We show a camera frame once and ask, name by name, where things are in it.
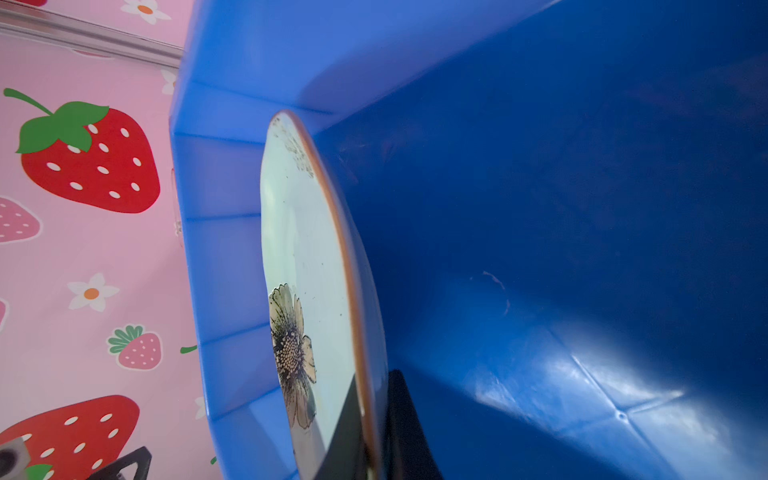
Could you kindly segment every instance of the blue plastic tub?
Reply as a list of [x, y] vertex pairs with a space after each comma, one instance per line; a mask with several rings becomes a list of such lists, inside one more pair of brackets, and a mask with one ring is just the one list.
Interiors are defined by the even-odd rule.
[[344, 190], [446, 479], [768, 478], [768, 7], [199, 0], [171, 133], [229, 480], [297, 478], [259, 170]]

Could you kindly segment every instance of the printed flower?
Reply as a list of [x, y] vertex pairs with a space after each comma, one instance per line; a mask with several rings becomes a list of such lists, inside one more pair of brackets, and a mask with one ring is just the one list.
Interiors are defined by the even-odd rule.
[[75, 298], [69, 303], [69, 309], [74, 310], [90, 305], [93, 310], [103, 312], [107, 307], [105, 299], [113, 296], [120, 291], [116, 286], [104, 285], [104, 275], [97, 273], [86, 282], [70, 282], [67, 287], [75, 295]]
[[290, 426], [298, 420], [301, 428], [308, 429], [316, 413], [310, 385], [317, 382], [315, 359], [312, 340], [304, 335], [301, 301], [291, 295], [287, 285], [280, 285], [270, 295], [270, 329]]
[[163, 85], [163, 93], [166, 95], [174, 94], [174, 90], [176, 90], [176, 74], [168, 70], [160, 70], [160, 73], [165, 79], [165, 85]]
[[148, 24], [154, 25], [157, 19], [170, 20], [170, 17], [160, 10], [157, 10], [155, 0], [125, 0], [127, 5], [123, 5], [120, 10], [134, 15], [140, 15]]
[[194, 416], [195, 420], [200, 420], [205, 416], [205, 399], [201, 396], [197, 397], [194, 402], [199, 407], [197, 409], [197, 415]]

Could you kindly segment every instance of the flower center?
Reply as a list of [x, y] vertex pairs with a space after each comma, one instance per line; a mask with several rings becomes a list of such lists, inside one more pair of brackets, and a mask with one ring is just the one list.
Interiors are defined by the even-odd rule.
[[98, 297], [98, 290], [95, 288], [89, 288], [83, 292], [83, 296], [88, 300], [93, 300]]
[[285, 373], [295, 376], [299, 372], [301, 360], [299, 335], [296, 330], [291, 330], [283, 337], [283, 343], [277, 354], [277, 366]]

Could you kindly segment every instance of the strawberry print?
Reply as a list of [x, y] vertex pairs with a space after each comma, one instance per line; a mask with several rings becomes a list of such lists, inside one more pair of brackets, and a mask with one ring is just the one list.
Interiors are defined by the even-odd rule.
[[120, 457], [138, 419], [133, 400], [105, 396], [23, 420], [0, 433], [0, 444], [24, 440], [31, 456], [28, 473], [40, 469], [43, 478], [85, 480]]
[[163, 349], [156, 333], [145, 332], [141, 325], [117, 329], [107, 340], [109, 353], [117, 357], [118, 365], [129, 370], [152, 370], [160, 365]]
[[19, 202], [0, 195], [0, 243], [23, 242], [40, 234], [40, 219]]
[[2, 329], [5, 326], [5, 321], [8, 319], [8, 311], [10, 309], [8, 302], [0, 298], [0, 332], [2, 332]]
[[71, 101], [56, 112], [19, 91], [18, 98], [46, 113], [22, 126], [19, 147], [27, 176], [59, 197], [113, 212], [139, 214], [160, 196], [149, 141], [119, 110]]

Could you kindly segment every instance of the pink strawberry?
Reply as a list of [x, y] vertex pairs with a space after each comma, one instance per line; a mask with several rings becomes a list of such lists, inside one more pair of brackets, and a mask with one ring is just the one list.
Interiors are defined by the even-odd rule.
[[0, 196], [0, 243], [22, 242], [40, 234], [40, 220], [19, 202]]
[[44, 117], [22, 126], [17, 153], [27, 176], [59, 197], [138, 214], [160, 195], [160, 178], [147, 136], [136, 121], [109, 107], [71, 101], [51, 112], [11, 88]]
[[107, 340], [109, 353], [117, 356], [118, 365], [131, 370], [152, 370], [160, 365], [163, 349], [156, 333], [144, 333], [141, 325], [126, 325]]
[[9, 310], [8, 302], [0, 298], [0, 332], [2, 332], [2, 327], [5, 326], [5, 319], [8, 317]]

